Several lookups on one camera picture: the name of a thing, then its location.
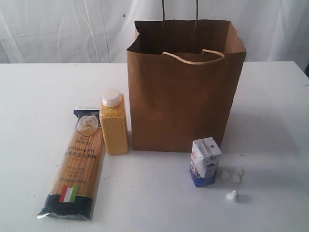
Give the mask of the yellow grain bottle white cap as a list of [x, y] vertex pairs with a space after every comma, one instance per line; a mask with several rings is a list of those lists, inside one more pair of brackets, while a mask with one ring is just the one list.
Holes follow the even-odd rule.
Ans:
[[100, 122], [110, 155], [128, 152], [125, 98], [117, 89], [107, 89], [101, 95]]

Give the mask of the small milk carton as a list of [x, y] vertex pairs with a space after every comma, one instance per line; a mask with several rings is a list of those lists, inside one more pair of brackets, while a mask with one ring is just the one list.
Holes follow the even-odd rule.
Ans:
[[189, 172], [197, 188], [215, 183], [221, 154], [212, 137], [193, 141]]

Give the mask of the spaghetti packet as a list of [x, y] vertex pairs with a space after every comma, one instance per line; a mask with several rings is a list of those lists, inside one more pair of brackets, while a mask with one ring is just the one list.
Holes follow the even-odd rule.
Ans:
[[46, 216], [90, 220], [104, 160], [98, 109], [74, 109], [77, 122], [63, 162], [44, 207]]

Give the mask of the brown paper bag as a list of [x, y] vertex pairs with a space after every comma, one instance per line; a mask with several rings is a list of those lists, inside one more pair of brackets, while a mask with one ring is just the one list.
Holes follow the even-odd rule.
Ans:
[[232, 22], [136, 21], [127, 49], [135, 150], [190, 152], [211, 137], [221, 144], [246, 48]]

